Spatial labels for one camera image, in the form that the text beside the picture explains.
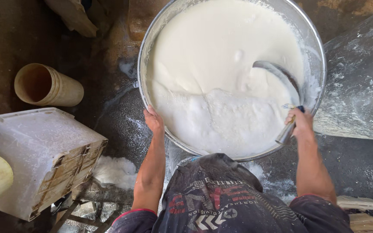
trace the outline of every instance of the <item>right hand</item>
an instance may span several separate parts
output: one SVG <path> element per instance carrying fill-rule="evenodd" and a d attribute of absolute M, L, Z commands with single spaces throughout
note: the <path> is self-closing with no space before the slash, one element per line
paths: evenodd
<path fill-rule="evenodd" d="M 143 114 L 145 115 L 145 123 L 152 130 L 153 134 L 165 133 L 165 125 L 163 123 L 163 119 L 155 111 L 152 105 L 148 105 L 148 110 L 143 109 Z"/>
<path fill-rule="evenodd" d="M 284 124 L 290 122 L 293 116 L 296 116 L 296 127 L 293 130 L 293 135 L 297 139 L 315 136 L 313 132 L 313 117 L 308 111 L 302 113 L 298 108 L 290 110 Z"/>

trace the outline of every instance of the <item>large metal basin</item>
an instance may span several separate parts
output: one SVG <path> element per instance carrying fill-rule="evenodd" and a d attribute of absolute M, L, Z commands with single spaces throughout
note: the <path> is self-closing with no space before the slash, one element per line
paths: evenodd
<path fill-rule="evenodd" d="M 293 28 L 296 38 L 298 39 L 300 51 L 303 57 L 305 83 L 302 87 L 305 105 L 312 109 L 314 115 L 319 108 L 320 100 L 324 91 L 326 82 L 326 58 L 324 54 L 322 40 L 306 13 L 291 0 L 260 0 L 269 5 L 278 12 L 282 18 Z M 159 32 L 165 24 L 169 22 L 179 12 L 186 8 L 198 4 L 197 0 L 172 0 L 169 2 L 155 17 L 145 34 L 142 41 L 141 50 L 138 58 L 138 81 L 139 90 L 145 106 L 151 104 L 148 88 L 146 86 L 146 68 L 149 61 L 149 51 Z M 186 145 L 177 139 L 166 127 L 166 135 L 185 151 L 202 156 L 192 146 Z M 264 157 L 280 150 L 283 146 L 275 145 L 260 153 L 252 153 L 239 157 L 233 157 L 238 162 L 251 161 L 256 158 Z"/>

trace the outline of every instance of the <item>metal ladle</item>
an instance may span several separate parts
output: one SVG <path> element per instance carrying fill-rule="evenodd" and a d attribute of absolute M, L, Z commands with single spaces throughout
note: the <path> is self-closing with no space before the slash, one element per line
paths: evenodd
<path fill-rule="evenodd" d="M 253 68 L 263 68 L 268 72 L 272 73 L 273 75 L 275 75 L 277 78 L 279 78 L 279 80 L 289 90 L 292 102 L 297 103 L 298 101 L 301 105 L 298 108 L 302 112 L 304 112 L 303 97 L 299 91 L 299 87 L 297 85 L 295 77 L 292 74 L 290 74 L 290 72 L 288 72 L 284 67 L 269 61 L 256 61 L 253 63 Z M 290 138 L 293 134 L 295 126 L 296 122 L 294 116 L 292 121 L 288 122 L 284 129 L 277 136 L 276 142 L 280 145 L 288 145 L 290 143 Z"/>

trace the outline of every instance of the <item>man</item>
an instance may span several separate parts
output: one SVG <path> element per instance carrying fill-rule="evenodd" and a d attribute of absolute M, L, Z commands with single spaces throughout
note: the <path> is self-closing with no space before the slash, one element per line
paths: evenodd
<path fill-rule="evenodd" d="M 299 155 L 298 197 L 290 206 L 264 194 L 252 173 L 225 154 L 216 153 L 177 167 L 159 216 L 165 175 L 164 123 L 151 106 L 144 115 L 153 137 L 138 172 L 132 210 L 120 215 L 110 232 L 352 232 L 348 215 L 336 205 L 309 113 L 293 109 L 286 118 L 287 123 L 296 116 L 293 134 Z"/>

